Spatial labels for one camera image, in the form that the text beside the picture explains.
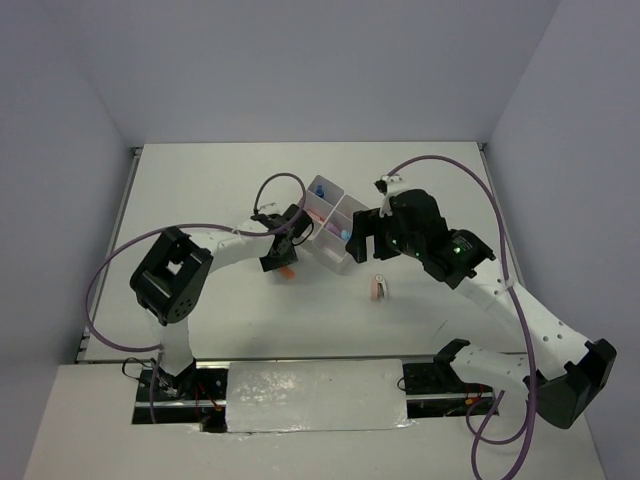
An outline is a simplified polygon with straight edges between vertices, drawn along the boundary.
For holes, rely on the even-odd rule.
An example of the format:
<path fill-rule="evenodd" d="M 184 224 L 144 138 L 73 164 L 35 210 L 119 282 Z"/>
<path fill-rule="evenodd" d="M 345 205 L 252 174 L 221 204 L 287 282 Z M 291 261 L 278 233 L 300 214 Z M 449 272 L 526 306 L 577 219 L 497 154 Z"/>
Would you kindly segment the purple highlighter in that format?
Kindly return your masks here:
<path fill-rule="evenodd" d="M 325 224 L 325 227 L 326 227 L 327 230 L 329 230 L 333 234 L 335 234 L 337 236 L 340 236 L 340 233 L 341 233 L 342 230 L 338 226 L 333 224 L 332 222 L 327 222 Z"/>

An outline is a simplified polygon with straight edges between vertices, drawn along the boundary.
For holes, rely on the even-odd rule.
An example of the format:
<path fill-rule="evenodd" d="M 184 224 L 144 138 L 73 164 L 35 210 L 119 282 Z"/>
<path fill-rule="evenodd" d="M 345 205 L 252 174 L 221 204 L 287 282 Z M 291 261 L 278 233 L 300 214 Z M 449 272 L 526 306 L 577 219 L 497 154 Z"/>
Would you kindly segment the pink small stapler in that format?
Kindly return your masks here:
<path fill-rule="evenodd" d="M 375 274 L 371 279 L 370 298 L 372 301 L 385 301 L 390 298 L 386 278 L 382 274 Z"/>

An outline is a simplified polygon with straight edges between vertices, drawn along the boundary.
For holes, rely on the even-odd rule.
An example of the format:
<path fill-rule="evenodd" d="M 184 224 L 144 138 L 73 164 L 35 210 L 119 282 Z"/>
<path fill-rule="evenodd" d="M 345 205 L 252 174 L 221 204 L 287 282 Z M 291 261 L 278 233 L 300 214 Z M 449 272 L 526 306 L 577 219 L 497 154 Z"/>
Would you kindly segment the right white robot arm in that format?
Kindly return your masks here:
<path fill-rule="evenodd" d="M 436 356 L 436 383 L 446 391 L 476 383 L 531 395 L 537 415 L 557 428 L 570 428 L 605 387 L 615 347 L 574 330 L 519 282 L 509 282 L 492 249 L 469 230 L 449 228 L 426 191 L 392 177 L 375 185 L 383 202 L 354 213 L 347 253 L 357 263 L 369 257 L 413 258 L 434 280 L 525 342 L 526 356 L 515 357 L 452 340 Z"/>

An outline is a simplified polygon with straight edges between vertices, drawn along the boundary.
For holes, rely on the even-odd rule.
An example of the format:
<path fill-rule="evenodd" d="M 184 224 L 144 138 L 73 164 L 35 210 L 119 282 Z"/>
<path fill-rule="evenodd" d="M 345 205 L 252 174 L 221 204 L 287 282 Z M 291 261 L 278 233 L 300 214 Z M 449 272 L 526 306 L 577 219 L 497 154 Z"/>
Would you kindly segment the pink highlighter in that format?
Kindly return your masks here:
<path fill-rule="evenodd" d="M 321 215 L 312 210 L 308 210 L 307 213 L 314 221 L 317 221 L 319 223 L 323 223 L 325 221 L 325 219 Z"/>

